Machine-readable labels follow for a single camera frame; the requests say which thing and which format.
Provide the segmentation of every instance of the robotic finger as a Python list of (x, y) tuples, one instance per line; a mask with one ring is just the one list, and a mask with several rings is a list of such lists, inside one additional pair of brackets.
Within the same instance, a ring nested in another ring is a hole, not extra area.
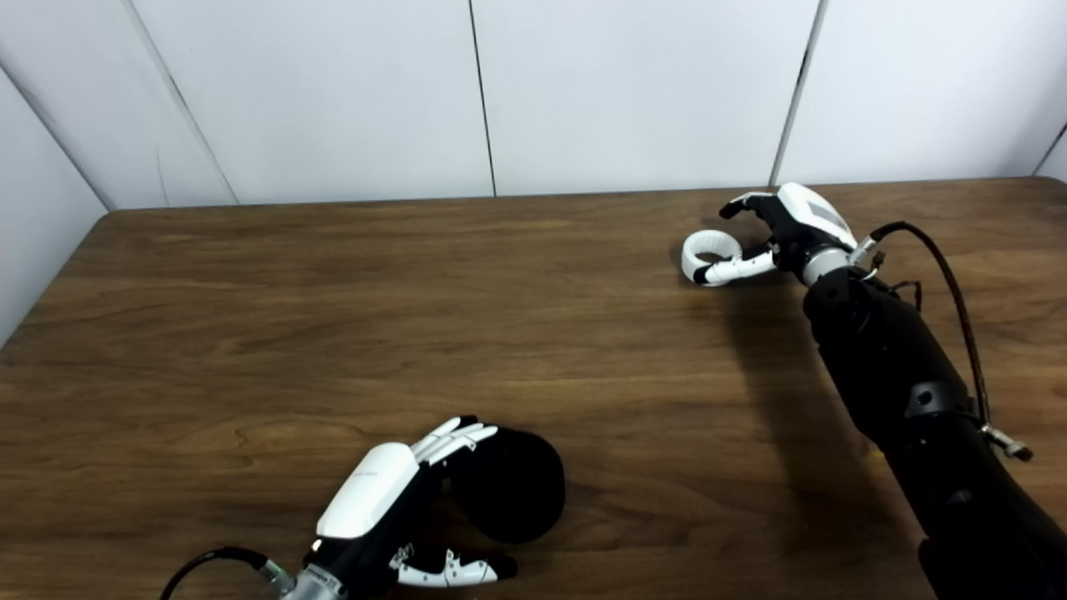
[(478, 556), (451, 549), (426, 549), (409, 543), (389, 562), (397, 571), (397, 583), (414, 587), (460, 587), (480, 585), (519, 573), (519, 564), (510, 556)]

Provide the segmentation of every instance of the white robotic hand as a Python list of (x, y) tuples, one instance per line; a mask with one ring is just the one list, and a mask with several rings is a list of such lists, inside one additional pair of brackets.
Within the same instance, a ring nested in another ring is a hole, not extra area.
[(497, 541), (532, 540), (562, 512), (563, 465), (548, 442), (457, 416), (411, 446), (391, 442), (371, 448), (319, 519), (296, 578), (258, 552), (220, 548), (179, 569), (160, 598), (168, 600), (189, 571), (219, 558), (246, 563), (282, 600), (356, 600), (395, 583), (455, 587), (515, 577), (517, 565), (508, 556), (410, 543), (446, 478), (471, 521)]
[[(776, 268), (796, 271), (794, 263), (800, 260), (807, 265), (814, 252), (835, 248), (847, 257), (857, 247), (851, 231), (833, 206), (799, 184), (784, 184), (776, 193), (742, 194), (727, 203), (719, 216), (730, 219), (742, 210), (753, 210), (766, 221), (771, 230), (770, 239), (743, 249), (726, 232), (705, 230), (690, 235), (682, 246), (682, 272), (689, 281), (711, 287)], [(787, 246), (795, 241), (800, 242), (796, 249)], [(798, 252), (806, 255), (795, 257)], [(701, 254), (714, 254), (722, 260), (711, 263), (700, 258)]]

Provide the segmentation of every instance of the black robotic forearm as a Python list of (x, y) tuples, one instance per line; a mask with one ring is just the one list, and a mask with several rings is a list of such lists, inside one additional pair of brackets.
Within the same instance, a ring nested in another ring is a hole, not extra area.
[(920, 314), (862, 274), (824, 274), (803, 310), (849, 415), (926, 533), (919, 557), (938, 598), (1067, 599), (1067, 537), (993, 454)]

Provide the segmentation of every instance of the white fingertip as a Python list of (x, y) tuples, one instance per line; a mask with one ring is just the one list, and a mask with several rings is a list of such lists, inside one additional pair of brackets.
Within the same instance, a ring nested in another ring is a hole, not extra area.
[(430, 444), (428, 444), (425, 448), (421, 448), (415, 455), (415, 460), (418, 461), (418, 462), (423, 462), (424, 460), (426, 460), (426, 457), (428, 457), (428, 456), (436, 453), (442, 447), (450, 444), (456, 438), (459, 438), (461, 436), (466, 436), (466, 435), (468, 435), (468, 433), (471, 433), (473, 431), (477, 431), (478, 429), (481, 429), (483, 427), (485, 427), (485, 425), (483, 423), (475, 423), (473, 425), (467, 425), (466, 427), (463, 427), (461, 429), (457, 429), (457, 430), (452, 431), (451, 433), (447, 433), (445, 436), (442, 436), (441, 439), (434, 440), (433, 442), (431, 442)]
[(426, 458), (426, 462), (433, 465), (448, 458), (452, 455), (452, 453), (459, 451), (460, 448), (469, 447), (471, 449), (474, 449), (475, 446), (478, 445), (478, 442), (496, 433), (496, 431), (497, 427), (493, 425), (465, 436), (455, 436), (451, 442), (429, 454)]
[(433, 442), (440, 440), (442, 436), (451, 431), (452, 429), (456, 429), (457, 427), (459, 427), (459, 425), (460, 425), (460, 417), (453, 416), (449, 419), (448, 421), (439, 425), (436, 429), (427, 433), (425, 438), (412, 444), (411, 452), (418, 455), (418, 453), (421, 452), (424, 448), (426, 448)]

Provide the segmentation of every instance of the wall seam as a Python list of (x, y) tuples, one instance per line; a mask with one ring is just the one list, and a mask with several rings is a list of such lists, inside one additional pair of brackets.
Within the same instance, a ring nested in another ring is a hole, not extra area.
[(1056, 144), (1063, 141), (1064, 133), (1067, 133), (1067, 123), (1064, 123), (1064, 126), (1060, 129), (1060, 133), (1056, 135), (1054, 140), (1052, 140), (1052, 145), (1049, 146), (1049, 149), (1045, 151), (1045, 156), (1037, 161), (1037, 167), (1034, 168), (1034, 172), (1031, 174), (1032, 177), (1036, 177), (1037, 173), (1045, 167), (1045, 163), (1048, 162), (1049, 157), (1052, 156), (1052, 151), (1056, 149)]
[(133, 0), (122, 0), (122, 3), (126, 9), (126, 14), (129, 16), (130, 21), (133, 25), (133, 29), (137, 30), (138, 36), (141, 38), (142, 45), (144, 45), (148, 56), (152, 57), (153, 63), (156, 65), (156, 69), (159, 72), (160, 77), (162, 77), (163, 84), (166, 85), (168, 91), (171, 93), (171, 98), (174, 100), (178, 112), (181, 114), (190, 131), (192, 131), (193, 137), (196, 139), (196, 143), (201, 146), (201, 149), (210, 159), (211, 168), (220, 183), (222, 183), (225, 188), (226, 193), (229, 195), (229, 200), (232, 200), (234, 204), (241, 204), (240, 199), (237, 198), (237, 193), (234, 192), (234, 187), (229, 184), (229, 178), (226, 177), (225, 171), (222, 170), (222, 164), (219, 162), (219, 158), (214, 155), (214, 151), (211, 149), (211, 144), (208, 143), (207, 137), (204, 136), (204, 130), (201, 129), (200, 123), (196, 122), (196, 117), (193, 115), (192, 109), (189, 108), (186, 97), (181, 94), (181, 89), (178, 88), (178, 82), (174, 80), (174, 76), (171, 74), (170, 67), (166, 66), (166, 61), (163, 60), (163, 54), (159, 52), (159, 47), (156, 46), (156, 41), (152, 38), (152, 33), (144, 25), (144, 19), (141, 18), (141, 13), (138, 12), (137, 6), (133, 4)]
[(471, 12), (471, 37), (474, 40), (474, 64), (478, 69), (478, 95), (481, 97), (481, 121), (485, 127), (485, 152), (489, 154), (489, 178), (493, 183), (493, 198), (496, 194), (496, 170), (493, 168), (493, 144), (489, 139), (489, 113), (485, 111), (485, 88), (481, 81), (481, 54), (478, 52), (478, 30), (474, 25), (474, 0), (467, 0)]
[(805, 83), (808, 81), (809, 67), (815, 56), (815, 45), (818, 42), (818, 34), (823, 29), (823, 18), (826, 15), (826, 7), (829, 3), (830, 0), (818, 0), (818, 5), (815, 7), (815, 16), (811, 21), (811, 32), (808, 34), (808, 46), (805, 47), (803, 59), (800, 60), (800, 72), (797, 74), (797, 82), (793, 88), (790, 110), (785, 113), (785, 123), (782, 125), (782, 137), (778, 140), (778, 152), (775, 153), (775, 162), (770, 168), (770, 177), (767, 179), (767, 187), (774, 187), (778, 184), (778, 174), (782, 169), (782, 160), (785, 158), (790, 135), (793, 132), (793, 122), (796, 120), (797, 109), (800, 106)]
[(48, 132), (48, 136), (51, 137), (52, 141), (55, 142), (55, 145), (59, 146), (60, 152), (62, 152), (63, 156), (66, 157), (67, 162), (70, 163), (81, 179), (85, 181), (85, 186), (87, 186), (89, 190), (93, 192), (96, 200), (103, 205), (103, 209), (108, 212), (115, 210), (115, 202), (107, 194), (107, 192), (100, 189), (100, 187), (93, 181), (92, 177), (89, 176), (85, 169), (81, 165), (81, 162), (75, 158), (74, 151), (67, 146), (67, 144), (63, 141), (63, 138), (57, 132), (54, 120), (52, 120), (44, 105), (41, 104), (41, 100), (38, 100), (37, 97), (30, 92), (25, 84), (22, 84), (21, 79), (19, 79), (12, 72), (12, 69), (7, 66), (7, 63), (3, 60), (3, 57), (0, 57), (0, 73), (2, 73), (9, 81), (11, 81), (15, 91), (22, 97), (22, 101), (26, 102), (26, 106), (30, 107), (30, 110), (33, 111), (34, 116), (37, 117), (37, 121), (45, 128), (45, 131)]

